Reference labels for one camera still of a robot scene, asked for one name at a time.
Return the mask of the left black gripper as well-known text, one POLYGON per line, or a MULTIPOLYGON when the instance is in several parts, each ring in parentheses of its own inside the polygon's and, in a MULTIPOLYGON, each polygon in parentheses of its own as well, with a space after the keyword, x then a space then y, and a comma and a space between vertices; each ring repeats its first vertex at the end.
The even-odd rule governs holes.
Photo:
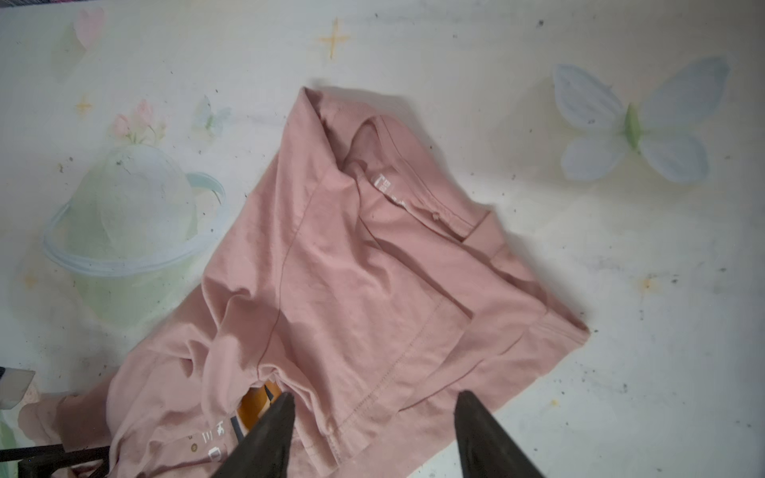
MULTIPOLYGON (((1 409, 10 410, 21 404, 35 372, 19 368, 1 368, 1 409)), ((107 477, 110 473, 109 446, 66 451, 61 444, 18 447, 1 444, 1 463, 16 463, 17 477, 52 477, 58 470, 89 462, 99 462, 91 477, 107 477)))

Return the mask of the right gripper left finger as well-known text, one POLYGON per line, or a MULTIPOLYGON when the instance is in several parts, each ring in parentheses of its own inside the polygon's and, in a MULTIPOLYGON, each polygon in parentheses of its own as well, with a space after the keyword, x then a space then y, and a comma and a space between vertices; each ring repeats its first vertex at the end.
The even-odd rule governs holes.
POLYGON ((281 394, 212 477, 286 477, 295 417, 293 394, 281 394))

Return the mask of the pink printed t-shirt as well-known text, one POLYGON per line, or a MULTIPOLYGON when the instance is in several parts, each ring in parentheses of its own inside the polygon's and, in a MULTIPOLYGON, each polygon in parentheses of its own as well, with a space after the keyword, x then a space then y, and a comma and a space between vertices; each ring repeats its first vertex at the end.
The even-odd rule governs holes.
POLYGON ((405 125, 304 89, 200 284, 112 376, 19 425, 106 446, 115 477, 209 477, 247 392, 277 386, 290 476, 406 477, 452 442, 462 390, 501 408, 589 336, 405 125))

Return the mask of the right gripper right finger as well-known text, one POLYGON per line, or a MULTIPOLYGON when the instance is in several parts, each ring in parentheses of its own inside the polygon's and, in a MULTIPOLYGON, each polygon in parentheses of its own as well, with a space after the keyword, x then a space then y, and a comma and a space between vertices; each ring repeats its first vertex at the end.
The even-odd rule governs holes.
POLYGON ((458 394, 454 428, 463 477, 544 477, 470 390, 458 394))

